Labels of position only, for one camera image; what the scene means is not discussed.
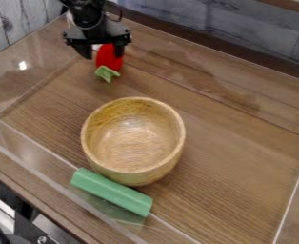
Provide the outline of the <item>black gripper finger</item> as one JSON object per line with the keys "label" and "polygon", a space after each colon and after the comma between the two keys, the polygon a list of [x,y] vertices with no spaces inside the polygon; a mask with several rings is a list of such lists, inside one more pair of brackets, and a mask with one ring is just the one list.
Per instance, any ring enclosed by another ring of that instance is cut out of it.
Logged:
{"label": "black gripper finger", "polygon": [[115,55],[117,58],[123,57],[124,55],[124,42],[119,41],[115,43]]}
{"label": "black gripper finger", "polygon": [[76,52],[88,60],[93,59],[93,48],[91,45],[76,45]]}

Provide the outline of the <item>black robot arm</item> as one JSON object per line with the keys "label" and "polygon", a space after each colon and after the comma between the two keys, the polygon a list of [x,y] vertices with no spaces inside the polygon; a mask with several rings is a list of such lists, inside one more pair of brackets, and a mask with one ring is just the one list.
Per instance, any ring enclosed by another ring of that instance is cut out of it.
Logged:
{"label": "black robot arm", "polygon": [[117,18],[108,16],[107,9],[119,5],[109,0],[60,0],[68,8],[73,25],[63,32],[67,45],[85,58],[92,59],[93,45],[112,44],[115,55],[121,57],[124,47],[132,42],[131,30]]}

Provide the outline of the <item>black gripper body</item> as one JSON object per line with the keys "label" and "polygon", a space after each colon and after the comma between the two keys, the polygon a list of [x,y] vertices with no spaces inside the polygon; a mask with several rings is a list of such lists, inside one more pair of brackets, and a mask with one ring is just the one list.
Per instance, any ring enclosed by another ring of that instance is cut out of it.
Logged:
{"label": "black gripper body", "polygon": [[127,46],[131,42],[131,30],[123,22],[105,19],[92,28],[71,27],[63,32],[63,37],[71,46],[91,46],[116,44]]}

